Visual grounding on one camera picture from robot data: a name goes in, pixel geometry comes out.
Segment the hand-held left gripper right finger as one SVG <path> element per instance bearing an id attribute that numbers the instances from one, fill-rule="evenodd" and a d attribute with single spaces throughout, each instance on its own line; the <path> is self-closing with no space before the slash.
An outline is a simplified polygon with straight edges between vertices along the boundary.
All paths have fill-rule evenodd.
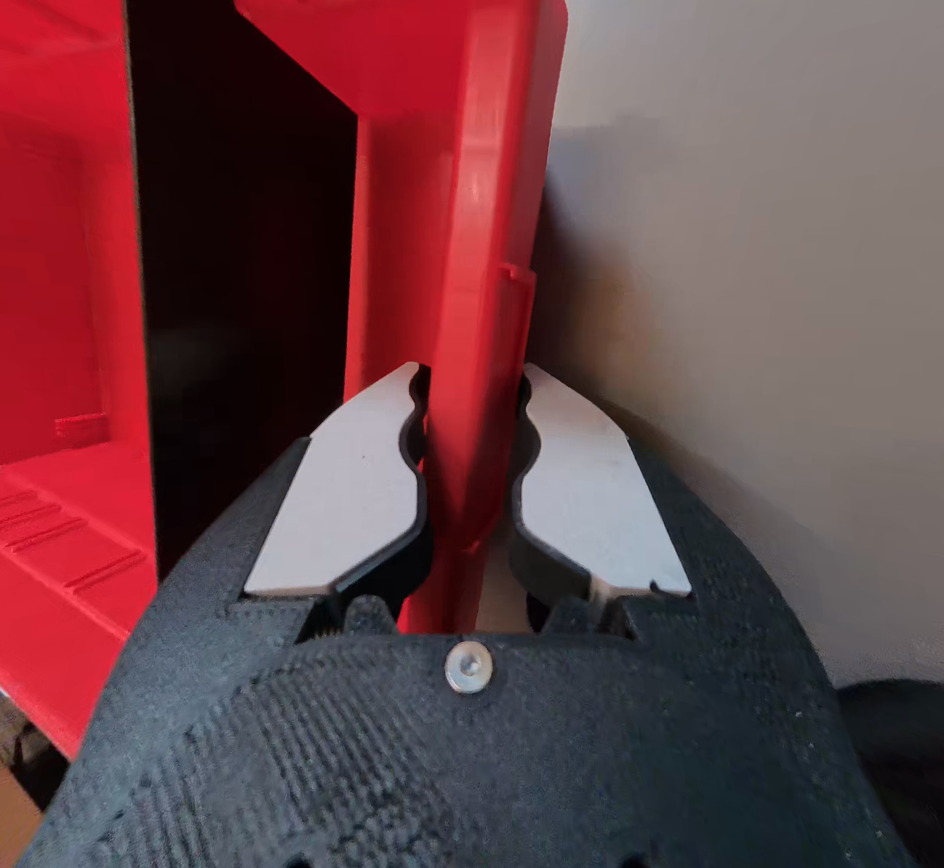
<path id="1" fill-rule="evenodd" d="M 602 409 L 526 364 L 516 434 L 510 565 L 529 597 L 547 609 L 566 599 L 605 609 L 692 595 L 630 441 Z"/>

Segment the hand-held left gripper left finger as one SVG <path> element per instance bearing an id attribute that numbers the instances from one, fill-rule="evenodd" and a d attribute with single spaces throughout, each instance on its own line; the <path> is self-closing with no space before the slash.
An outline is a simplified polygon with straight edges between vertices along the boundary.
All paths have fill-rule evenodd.
<path id="1" fill-rule="evenodd" d="M 308 438 L 243 586 L 255 598 L 406 599 L 433 544 L 421 471 L 431 369 L 408 361 Z"/>

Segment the red plastic bin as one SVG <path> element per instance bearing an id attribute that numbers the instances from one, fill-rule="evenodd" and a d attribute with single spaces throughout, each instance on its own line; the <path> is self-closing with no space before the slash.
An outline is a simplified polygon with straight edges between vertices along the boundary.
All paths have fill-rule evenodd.
<path id="1" fill-rule="evenodd" d="M 431 569 L 399 623 L 466 631 L 509 467 L 564 0 L 232 1 L 357 116 L 337 408 L 431 369 Z M 124 0 L 2 0 L 2 691 L 69 760 L 155 596 L 196 588 L 157 571 L 129 73 Z M 276 464 L 313 431 L 223 512 L 262 494 L 267 530 Z M 244 594 L 261 545 L 212 613 L 337 600 Z"/>

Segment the dark bin divider panel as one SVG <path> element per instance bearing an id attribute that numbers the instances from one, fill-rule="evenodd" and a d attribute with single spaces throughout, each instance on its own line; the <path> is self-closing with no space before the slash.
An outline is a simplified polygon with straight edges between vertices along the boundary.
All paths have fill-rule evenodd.
<path id="1" fill-rule="evenodd" d="M 232 0 L 124 0 L 159 580 L 342 401 L 356 114 Z"/>

